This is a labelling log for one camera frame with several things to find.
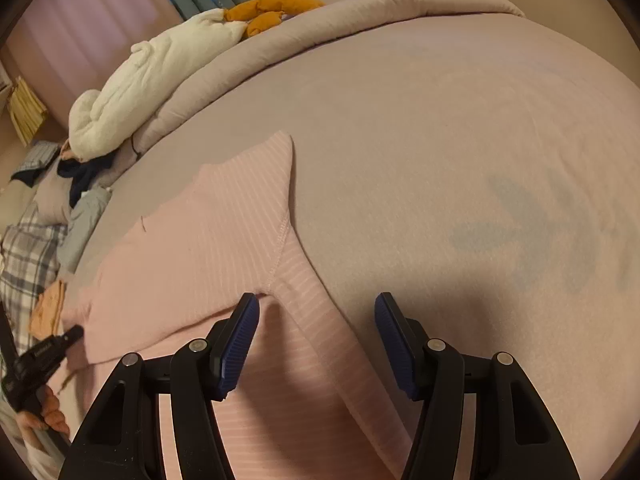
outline folded plaid cloth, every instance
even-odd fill
[[[0,301],[12,327],[18,354],[23,354],[35,343],[29,334],[31,313],[38,303],[38,296],[58,275],[60,264],[56,253],[65,236],[66,226],[38,223],[35,203],[27,208],[18,225],[9,226],[4,232]],[[4,372],[4,363],[0,362],[0,377]]]

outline white plush toy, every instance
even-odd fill
[[[131,55],[102,91],[87,90],[69,112],[69,144],[82,161],[106,155],[130,137],[191,74],[242,38],[245,22],[224,22],[224,10],[197,14]]]

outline plush toy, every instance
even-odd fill
[[[249,0],[225,10],[228,22],[249,22],[245,34],[250,38],[282,22],[282,17],[295,16],[324,6],[320,0]]]

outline navy cloth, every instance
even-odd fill
[[[108,170],[113,165],[116,156],[116,148],[111,153],[97,156],[87,162],[78,162],[74,158],[60,160],[58,163],[58,175],[63,178],[71,178],[71,191],[69,192],[69,205],[71,209],[76,206],[83,191],[87,191],[92,181],[102,170]]]

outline ribbed blue pad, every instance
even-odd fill
[[[254,297],[238,320],[222,354],[222,378],[218,384],[218,391],[222,398],[238,385],[240,372],[249,353],[251,341],[254,339],[255,329],[258,328],[259,319],[260,306]]]
[[[398,388],[410,399],[415,399],[418,396],[418,387],[414,380],[414,359],[382,296],[376,298],[374,316]]]

